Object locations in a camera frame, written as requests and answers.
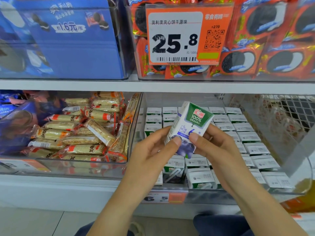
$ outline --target blueberry juice box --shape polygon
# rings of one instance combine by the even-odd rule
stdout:
[[[178,113],[164,143],[167,144],[174,137],[179,137],[181,146],[176,153],[190,159],[196,147],[188,139],[189,134],[194,132],[203,136],[213,116],[212,113],[191,102],[184,102],[181,113]]]

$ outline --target red logo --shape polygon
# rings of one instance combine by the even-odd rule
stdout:
[[[194,114],[197,115],[199,118],[203,118],[205,115],[201,110],[195,109]]]

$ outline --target price sign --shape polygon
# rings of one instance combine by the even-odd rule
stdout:
[[[50,171],[36,160],[0,159],[0,162],[16,170]]]
[[[219,63],[233,5],[146,7],[149,64]]]
[[[186,192],[150,192],[141,203],[171,203],[182,204],[186,198]]]

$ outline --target shelf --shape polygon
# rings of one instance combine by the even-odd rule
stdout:
[[[0,79],[0,89],[62,91],[132,91],[181,93],[315,94],[315,84],[278,82],[139,81],[136,73],[124,81]]]

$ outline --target person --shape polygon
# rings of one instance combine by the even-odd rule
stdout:
[[[169,130],[170,127],[162,128],[137,143],[116,191],[96,221],[82,227],[76,236],[144,236],[143,228],[134,222],[130,224],[130,220],[181,144],[181,139],[175,137],[164,145]],[[210,125],[203,137],[191,133],[189,140],[197,147],[195,153],[212,163],[222,187],[235,199],[244,215],[197,215],[193,222],[200,236],[307,236],[256,181],[232,137]],[[130,225],[135,230],[129,231]]]

